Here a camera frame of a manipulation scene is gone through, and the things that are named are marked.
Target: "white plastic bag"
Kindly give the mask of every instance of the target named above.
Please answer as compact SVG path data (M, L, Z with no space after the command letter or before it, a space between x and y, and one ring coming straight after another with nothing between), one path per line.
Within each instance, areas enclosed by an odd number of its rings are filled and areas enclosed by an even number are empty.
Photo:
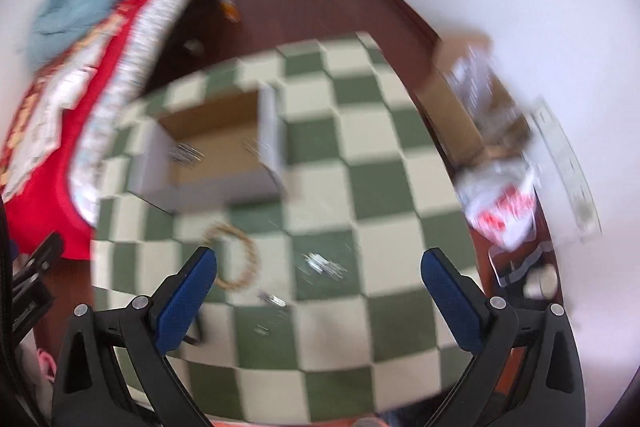
M518 158L495 161L463 172L456 192L468 223L489 241L513 251L527 238L534 222L534 173Z

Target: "brown cardboard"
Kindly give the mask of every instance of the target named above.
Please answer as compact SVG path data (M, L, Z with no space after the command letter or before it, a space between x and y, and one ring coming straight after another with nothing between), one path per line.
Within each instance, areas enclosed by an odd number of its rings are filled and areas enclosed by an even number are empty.
M529 126L523 116L492 142L482 139L476 124L466 112L446 78L456 62L469 49L482 49L490 54L491 39L483 34L459 34L442 39L433 55L433 68L424 85L417 90L417 99L425 110L447 157L454 167L518 155L529 137ZM492 76L490 108L499 110L513 105L513 99L500 80Z
M148 148L134 159L129 190L167 212L219 208L277 197L282 187L273 88L228 92L151 123ZM170 157L184 142L203 158Z

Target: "blue gripper pad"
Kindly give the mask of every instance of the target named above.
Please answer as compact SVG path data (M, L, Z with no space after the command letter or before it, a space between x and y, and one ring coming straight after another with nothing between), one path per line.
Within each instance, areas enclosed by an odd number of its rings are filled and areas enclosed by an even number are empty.
M189 264L190 262L187 261L182 270L188 268ZM216 255L213 250L206 248L206 252L186 275L182 270L165 279L165 282L169 282L171 278L182 276L182 281L178 283L173 294L168 297L168 301L155 321L156 347L162 356L167 351L177 349L180 346L198 309L207 296L216 279ZM164 282L156 293L162 289L163 285Z
M456 280L430 250L422 255L420 274L458 345L474 355L480 353L483 346L480 317Z

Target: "box flap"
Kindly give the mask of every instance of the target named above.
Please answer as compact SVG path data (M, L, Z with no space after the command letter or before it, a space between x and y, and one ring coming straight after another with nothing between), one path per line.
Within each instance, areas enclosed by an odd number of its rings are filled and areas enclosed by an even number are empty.
M491 37L483 33L446 35L436 44L433 66L446 77L458 59L468 54L469 48L481 49L490 54L493 47Z
M282 155L280 153L280 118L276 105L276 92L273 87L260 88L258 155L260 162L267 167L279 184L282 184Z
M416 93L447 157L460 165L482 150L482 137L444 77L433 71Z

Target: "pink object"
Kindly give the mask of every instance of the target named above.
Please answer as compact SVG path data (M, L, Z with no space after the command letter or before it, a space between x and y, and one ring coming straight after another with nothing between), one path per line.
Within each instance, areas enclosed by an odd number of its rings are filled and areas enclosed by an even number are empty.
M53 383L56 378L56 361L44 349L38 349L38 364L40 365L40 371L44 375L44 378Z

